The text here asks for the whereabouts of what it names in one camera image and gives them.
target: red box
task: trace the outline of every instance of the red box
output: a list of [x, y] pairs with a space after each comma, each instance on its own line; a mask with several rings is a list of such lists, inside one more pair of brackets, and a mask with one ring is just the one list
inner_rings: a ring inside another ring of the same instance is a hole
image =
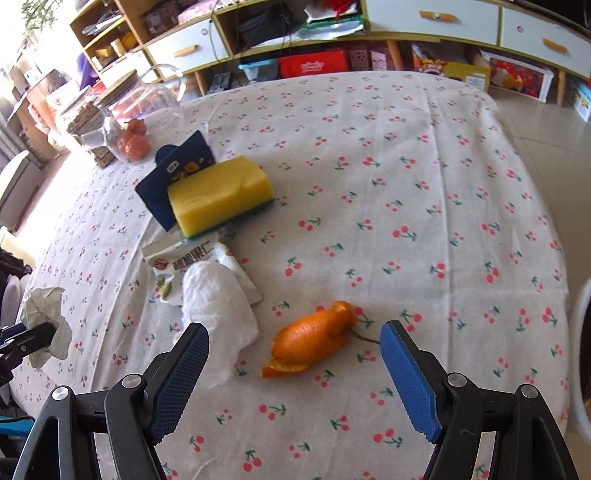
[[348, 72], [349, 63], [344, 50], [331, 50], [278, 59], [283, 78]]

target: wooden drawer handle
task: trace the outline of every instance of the wooden drawer handle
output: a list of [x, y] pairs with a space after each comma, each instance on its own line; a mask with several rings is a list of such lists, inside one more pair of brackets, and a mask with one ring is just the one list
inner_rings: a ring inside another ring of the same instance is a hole
[[569, 52], [569, 49], [566, 48], [564, 45], [561, 45], [560, 43], [553, 42], [552, 40], [548, 40], [547, 38], [542, 38], [542, 42], [550, 50], [557, 51], [558, 53], [562, 53], [562, 54], [566, 55]]
[[438, 20], [440, 22], [457, 22], [457, 17], [452, 14], [428, 12], [426, 10], [419, 10], [418, 14], [421, 16], [421, 18], [426, 18], [427, 20]]
[[199, 45], [191, 45], [190, 47], [183, 48], [182, 50], [174, 52], [173, 57], [175, 59], [179, 57], [186, 57], [187, 55], [191, 55], [191, 53], [196, 52], [198, 48]]

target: white tablecloth with cherry print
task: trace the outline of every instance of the white tablecloth with cherry print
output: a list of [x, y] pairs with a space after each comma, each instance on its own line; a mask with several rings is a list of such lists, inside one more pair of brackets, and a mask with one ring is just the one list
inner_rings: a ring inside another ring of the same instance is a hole
[[[259, 376], [277, 330], [333, 300], [377, 338], [390, 319], [448, 371], [482, 388], [544, 394], [568, 415], [567, 283], [554, 226], [494, 101], [463, 83], [404, 72], [283, 80], [185, 106], [179, 142], [202, 128], [218, 160], [247, 155], [277, 194], [222, 237], [263, 294], [261, 338], [236, 375], [196, 388], [158, 447], [169, 478], [410, 480], [431, 445], [416, 433], [375, 345], [352, 340], [308, 372]], [[36, 415], [59, 384], [108, 388], [171, 348], [180, 309], [160, 302], [141, 247], [162, 234], [134, 192], [148, 166], [96, 170], [33, 274], [60, 286], [74, 331], [66, 361], [11, 383]], [[486, 478], [484, 435], [474, 477]], [[115, 477], [98, 443], [105, 478]]]

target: white drawer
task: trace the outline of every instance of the white drawer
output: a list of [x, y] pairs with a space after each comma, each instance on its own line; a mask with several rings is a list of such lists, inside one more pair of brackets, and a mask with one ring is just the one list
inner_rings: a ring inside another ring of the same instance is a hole
[[367, 0], [372, 31], [409, 32], [496, 44], [499, 7], [476, 0]]
[[501, 47], [591, 74], [591, 43], [557, 24], [503, 8]]
[[156, 63], [168, 63], [183, 72], [228, 56], [215, 24], [209, 20], [183, 28], [152, 43], [148, 51]]
[[[119, 63], [116, 63], [110, 69], [100, 73], [99, 77], [108, 88], [117, 80], [119, 80], [123, 75], [131, 72], [131, 70], [137, 70], [138, 75], [142, 75], [150, 67], [151, 65], [148, 62], [145, 53], [140, 50], [124, 58]], [[156, 80], [158, 80], [158, 76], [154, 72], [150, 72], [144, 77], [144, 81], [148, 83], [155, 82]]]

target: cabinet leg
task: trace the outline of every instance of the cabinet leg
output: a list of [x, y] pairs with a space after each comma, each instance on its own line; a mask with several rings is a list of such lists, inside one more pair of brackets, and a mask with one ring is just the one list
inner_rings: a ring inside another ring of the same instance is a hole
[[566, 72], [564, 70], [558, 71], [558, 96], [556, 97], [556, 105], [562, 106], [564, 102], [564, 91], [566, 90]]
[[402, 55], [400, 55], [400, 48], [398, 48], [398, 42], [396, 40], [386, 40], [390, 56], [394, 62], [394, 68], [396, 70], [404, 70], [404, 62], [402, 61]]
[[201, 91], [201, 95], [207, 95], [207, 80], [205, 79], [205, 75], [201, 70], [195, 72], [195, 78], [197, 79], [197, 85], [199, 87], [199, 91]]

